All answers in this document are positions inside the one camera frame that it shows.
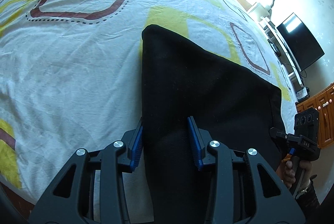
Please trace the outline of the black flat television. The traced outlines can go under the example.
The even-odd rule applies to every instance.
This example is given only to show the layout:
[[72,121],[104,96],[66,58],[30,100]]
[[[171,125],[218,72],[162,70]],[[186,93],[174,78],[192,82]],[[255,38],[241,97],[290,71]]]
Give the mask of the black flat television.
[[290,14],[277,26],[277,30],[287,43],[301,71],[324,56],[324,51],[314,35],[295,13]]

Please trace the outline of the white tv stand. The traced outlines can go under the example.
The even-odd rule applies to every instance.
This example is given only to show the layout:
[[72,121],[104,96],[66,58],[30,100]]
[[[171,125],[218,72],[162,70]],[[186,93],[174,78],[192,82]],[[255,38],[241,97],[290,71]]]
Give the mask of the white tv stand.
[[267,16],[261,16],[259,24],[263,28],[268,39],[275,44],[280,51],[281,63],[292,70],[292,72],[288,74],[291,82],[296,83],[298,87],[303,88],[305,84],[304,78],[301,76],[301,68],[282,34]]

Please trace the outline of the patterned white bed sheet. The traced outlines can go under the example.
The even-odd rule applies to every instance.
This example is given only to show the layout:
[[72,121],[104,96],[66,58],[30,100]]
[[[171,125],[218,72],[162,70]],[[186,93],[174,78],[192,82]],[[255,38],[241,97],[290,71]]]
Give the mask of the patterned white bed sheet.
[[295,96],[236,0],[1,0],[1,182],[31,203],[80,147],[101,149],[141,113],[142,30],[158,24]]

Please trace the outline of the brown wooden cabinet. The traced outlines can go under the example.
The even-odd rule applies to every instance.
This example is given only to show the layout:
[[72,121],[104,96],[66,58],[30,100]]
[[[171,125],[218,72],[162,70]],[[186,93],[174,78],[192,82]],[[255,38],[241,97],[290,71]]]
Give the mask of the brown wooden cabinet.
[[333,144],[333,94],[334,85],[331,83],[320,93],[314,95],[313,97],[309,97],[302,103],[296,105],[298,113],[301,113],[309,108],[316,109],[319,112],[319,148],[324,148]]

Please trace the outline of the black pants with studs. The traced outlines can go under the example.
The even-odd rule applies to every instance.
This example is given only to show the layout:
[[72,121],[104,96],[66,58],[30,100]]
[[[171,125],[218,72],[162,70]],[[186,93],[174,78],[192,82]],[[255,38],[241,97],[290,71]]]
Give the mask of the black pants with studs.
[[188,117],[228,148],[257,149],[273,169],[286,156],[281,90],[187,38],[149,25],[142,32],[145,175],[155,223],[203,223],[209,177],[197,169]]

